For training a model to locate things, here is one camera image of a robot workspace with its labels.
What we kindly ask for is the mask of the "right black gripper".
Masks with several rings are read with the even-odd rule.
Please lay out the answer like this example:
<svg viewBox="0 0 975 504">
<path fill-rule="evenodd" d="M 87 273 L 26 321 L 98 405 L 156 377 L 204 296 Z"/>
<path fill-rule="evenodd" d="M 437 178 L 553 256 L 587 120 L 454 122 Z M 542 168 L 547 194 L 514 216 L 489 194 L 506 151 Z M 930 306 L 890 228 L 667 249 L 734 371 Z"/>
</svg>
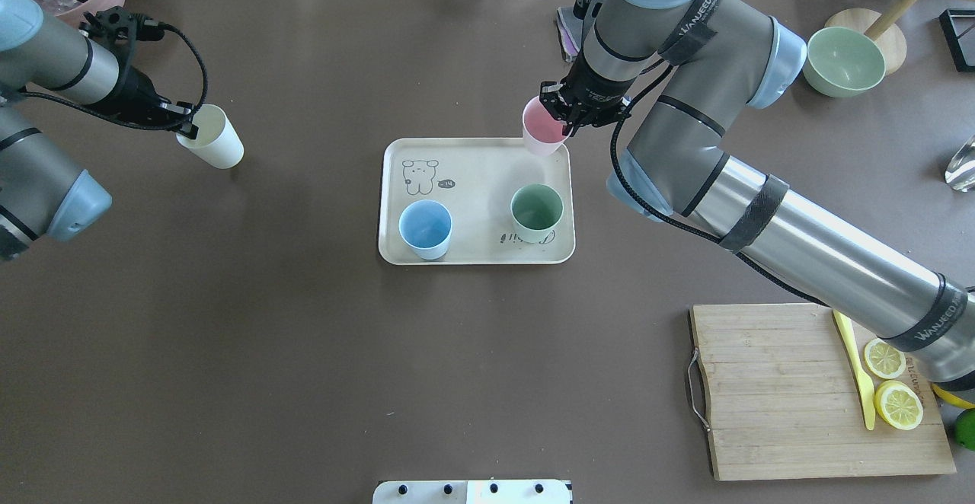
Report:
<svg viewBox="0 0 975 504">
<path fill-rule="evenodd" d="M 574 136 L 581 127 L 605 126 L 624 119 L 623 96 L 633 85 L 633 78 L 616 81 L 603 77 L 579 53 L 567 77 L 543 81 L 539 100 L 554 121 L 561 125 L 561 135 Z"/>
</svg>

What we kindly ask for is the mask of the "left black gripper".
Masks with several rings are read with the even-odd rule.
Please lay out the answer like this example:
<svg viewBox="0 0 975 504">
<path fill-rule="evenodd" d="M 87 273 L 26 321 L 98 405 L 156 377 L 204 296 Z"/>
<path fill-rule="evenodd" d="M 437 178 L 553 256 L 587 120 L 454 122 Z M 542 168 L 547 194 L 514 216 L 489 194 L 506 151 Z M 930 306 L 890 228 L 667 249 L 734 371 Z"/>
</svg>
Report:
<svg viewBox="0 0 975 504">
<path fill-rule="evenodd" d="M 100 101 L 100 114 L 117 122 L 153 129 L 171 129 L 178 139 L 194 141 L 199 127 L 184 122 L 197 111 L 191 102 L 171 101 L 157 94 L 149 77 L 135 67 L 126 68 L 118 83 Z"/>
</svg>

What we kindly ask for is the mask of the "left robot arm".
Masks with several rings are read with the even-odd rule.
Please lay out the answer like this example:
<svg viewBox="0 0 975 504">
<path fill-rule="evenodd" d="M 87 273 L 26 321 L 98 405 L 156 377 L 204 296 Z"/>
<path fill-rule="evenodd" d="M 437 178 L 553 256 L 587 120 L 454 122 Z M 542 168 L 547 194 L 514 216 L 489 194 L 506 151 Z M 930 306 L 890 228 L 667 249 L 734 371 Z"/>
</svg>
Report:
<svg viewBox="0 0 975 504">
<path fill-rule="evenodd" d="M 112 196 L 83 164 L 32 121 L 44 103 L 139 132 L 180 132 L 208 94 L 195 101 L 161 94 L 136 67 L 137 47 L 185 33 L 122 7 L 85 14 L 72 26 L 34 0 L 2 0 L 2 260 L 35 241 L 70 241 L 111 207 Z"/>
</svg>

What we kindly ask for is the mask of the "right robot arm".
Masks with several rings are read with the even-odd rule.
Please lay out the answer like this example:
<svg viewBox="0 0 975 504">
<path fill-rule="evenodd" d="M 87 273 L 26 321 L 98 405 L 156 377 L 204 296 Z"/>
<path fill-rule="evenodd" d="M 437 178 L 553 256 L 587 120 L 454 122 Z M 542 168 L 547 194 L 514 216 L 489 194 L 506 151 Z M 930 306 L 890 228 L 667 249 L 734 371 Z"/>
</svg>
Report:
<svg viewBox="0 0 975 504">
<path fill-rule="evenodd" d="M 973 199 L 935 175 L 951 134 L 968 134 L 971 85 L 937 56 L 933 72 L 830 100 L 801 78 L 807 41 L 756 1 L 602 0 L 543 102 L 569 136 L 619 122 L 660 56 L 672 74 L 620 160 L 651 212 L 685 217 L 971 399 Z"/>
</svg>

